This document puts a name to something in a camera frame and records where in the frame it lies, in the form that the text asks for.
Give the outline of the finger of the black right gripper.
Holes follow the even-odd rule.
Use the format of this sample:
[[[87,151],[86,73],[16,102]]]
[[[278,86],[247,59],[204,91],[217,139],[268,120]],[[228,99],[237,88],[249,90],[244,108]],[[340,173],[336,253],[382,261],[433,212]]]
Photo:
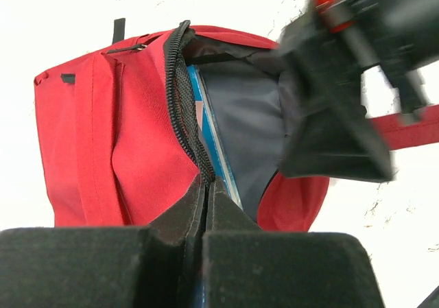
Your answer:
[[[293,58],[286,63],[296,83],[298,116],[283,150],[282,175],[391,181],[390,148],[366,118],[358,67],[310,72]]]

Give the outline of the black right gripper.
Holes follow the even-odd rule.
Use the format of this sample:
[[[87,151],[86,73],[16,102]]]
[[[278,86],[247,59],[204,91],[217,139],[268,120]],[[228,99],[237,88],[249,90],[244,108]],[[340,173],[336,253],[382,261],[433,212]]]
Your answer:
[[[438,60],[438,0],[309,0],[283,32],[280,54],[321,97],[379,67],[403,116],[427,107],[418,69]]]

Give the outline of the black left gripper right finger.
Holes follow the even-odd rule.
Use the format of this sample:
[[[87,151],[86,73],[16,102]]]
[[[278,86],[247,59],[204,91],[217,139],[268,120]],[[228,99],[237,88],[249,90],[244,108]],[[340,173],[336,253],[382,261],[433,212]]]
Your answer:
[[[205,307],[383,307],[368,254],[344,233],[261,230],[209,188],[202,244]]]

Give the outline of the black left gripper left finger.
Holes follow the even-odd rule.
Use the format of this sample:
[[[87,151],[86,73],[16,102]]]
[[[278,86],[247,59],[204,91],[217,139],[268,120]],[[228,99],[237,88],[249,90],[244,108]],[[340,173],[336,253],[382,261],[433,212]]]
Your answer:
[[[206,190],[147,226],[1,232],[2,307],[202,307]]]

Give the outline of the blue paperback book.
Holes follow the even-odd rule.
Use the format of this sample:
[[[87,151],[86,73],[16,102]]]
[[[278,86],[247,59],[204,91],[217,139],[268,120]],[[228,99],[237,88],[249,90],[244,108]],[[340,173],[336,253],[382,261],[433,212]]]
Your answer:
[[[243,209],[235,178],[228,158],[224,152],[219,128],[215,120],[213,107],[200,70],[195,65],[187,67],[195,97],[197,122],[202,131],[206,148],[209,152],[215,175],[222,178],[231,200]]]

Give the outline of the red student backpack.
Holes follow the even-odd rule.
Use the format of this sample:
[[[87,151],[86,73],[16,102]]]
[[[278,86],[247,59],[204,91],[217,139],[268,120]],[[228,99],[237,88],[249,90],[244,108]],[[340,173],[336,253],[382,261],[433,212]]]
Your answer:
[[[36,123],[55,226],[146,225],[186,194],[198,168],[167,109],[166,52],[176,29],[119,41],[34,79]],[[392,150],[438,143],[438,105],[414,126],[373,119]],[[277,174],[257,194],[264,230],[308,231],[329,178]]]

